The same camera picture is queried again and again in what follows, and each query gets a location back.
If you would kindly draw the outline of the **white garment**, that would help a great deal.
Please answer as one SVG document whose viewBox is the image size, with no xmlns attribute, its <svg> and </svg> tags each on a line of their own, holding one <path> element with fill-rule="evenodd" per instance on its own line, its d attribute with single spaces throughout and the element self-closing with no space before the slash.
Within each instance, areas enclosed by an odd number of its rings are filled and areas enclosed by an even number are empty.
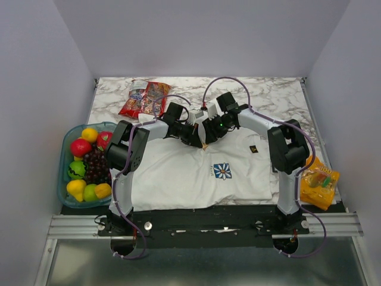
<svg viewBox="0 0 381 286">
<path fill-rule="evenodd" d="M 251 153 L 255 145 L 259 153 Z M 179 139 L 156 139 L 146 145 L 134 172 L 134 210 L 201 209 L 226 201 L 268 201 L 270 186 L 268 143 L 241 128 L 228 132 L 206 150 Z"/>
</svg>

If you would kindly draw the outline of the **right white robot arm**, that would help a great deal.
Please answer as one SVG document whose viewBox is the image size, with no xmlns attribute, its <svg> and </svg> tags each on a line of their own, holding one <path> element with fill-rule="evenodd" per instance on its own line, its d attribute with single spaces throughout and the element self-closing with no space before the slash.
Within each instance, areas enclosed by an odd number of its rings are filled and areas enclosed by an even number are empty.
<svg viewBox="0 0 381 286">
<path fill-rule="evenodd" d="M 202 102 L 201 109 L 208 113 L 208 119 L 202 122 L 206 129 L 206 142 L 215 142 L 230 128 L 249 129 L 267 139 L 271 164 L 279 174 L 274 227 L 280 233 L 288 233 L 302 221 L 300 178 L 310 151 L 313 157 L 316 156 L 311 138 L 298 121 L 272 119 L 255 111 L 250 102 L 239 105 L 230 92 L 217 97 L 217 104 L 222 115 L 218 114 L 214 103 Z"/>
</svg>

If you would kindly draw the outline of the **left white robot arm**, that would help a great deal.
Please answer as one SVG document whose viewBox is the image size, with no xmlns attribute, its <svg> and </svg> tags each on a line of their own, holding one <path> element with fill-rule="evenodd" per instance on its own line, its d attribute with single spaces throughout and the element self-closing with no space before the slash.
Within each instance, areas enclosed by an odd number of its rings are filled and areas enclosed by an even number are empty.
<svg viewBox="0 0 381 286">
<path fill-rule="evenodd" d="M 131 228 L 145 234 L 127 216 L 133 211 L 133 175 L 142 162 L 147 143 L 174 138 L 185 145 L 201 148 L 196 119 L 203 115 L 203 111 L 192 106 L 187 109 L 172 102 L 158 117 L 144 114 L 135 125 L 125 120 L 117 124 L 105 151 L 112 179 L 108 219 L 117 234 L 126 235 Z"/>
</svg>

